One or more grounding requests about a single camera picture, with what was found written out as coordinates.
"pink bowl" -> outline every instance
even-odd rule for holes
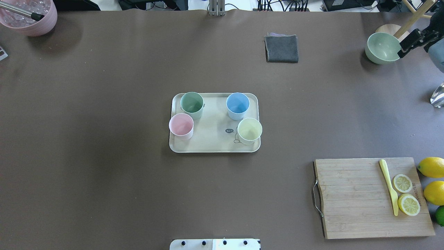
[[[6,3],[15,5],[18,0],[3,0]],[[15,28],[7,25],[5,21],[3,20],[3,16],[7,15],[6,10],[0,9],[0,23],[4,26],[10,28],[11,30],[17,31],[18,33],[21,33],[26,36],[41,36],[44,35],[52,30],[57,22],[57,10],[56,6],[54,5],[54,2],[50,0],[51,6],[49,7],[48,13],[46,13],[45,17],[42,18],[42,20],[26,26],[22,28]]]

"metal handle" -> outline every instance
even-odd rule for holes
[[[31,11],[16,7],[12,4],[8,4],[3,1],[0,1],[0,8],[4,8],[4,9],[7,9],[7,10],[12,11],[14,13],[17,13],[19,15],[31,18],[31,14],[32,14]]]
[[[314,205],[314,207],[318,210],[319,215],[320,215],[321,218],[322,218],[322,217],[324,217],[324,213],[323,213],[323,212],[317,207],[317,205],[316,205],[316,198],[315,198],[315,195],[314,195],[314,188],[315,188],[316,186],[318,186],[318,183],[319,183],[319,181],[318,181],[317,178],[316,178],[316,180],[314,181],[313,191],[312,191],[312,195],[313,195],[313,205]]]

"plastic cup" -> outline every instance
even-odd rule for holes
[[[203,97],[199,93],[188,92],[180,98],[180,107],[193,120],[202,117],[203,106]]]
[[[262,135],[262,125],[254,118],[245,118],[239,122],[238,135],[241,143],[253,144]]]
[[[181,140],[188,140],[193,136],[194,121],[185,113],[175,114],[168,124],[171,133]]]
[[[245,116],[245,113],[250,107],[250,101],[248,97],[242,93],[233,93],[226,99],[226,107],[228,109],[228,116],[237,121]]]

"wooden cutting board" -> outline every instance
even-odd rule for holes
[[[317,159],[314,168],[319,181],[325,238],[435,235],[413,158],[384,159],[392,182],[400,173],[412,180],[409,193],[419,201],[420,213],[408,216],[399,211],[398,216],[393,215],[380,158]]]

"metal bracket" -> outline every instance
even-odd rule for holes
[[[210,16],[225,16],[225,0],[210,0],[208,14]]]
[[[261,250],[260,239],[176,239],[170,250]]]

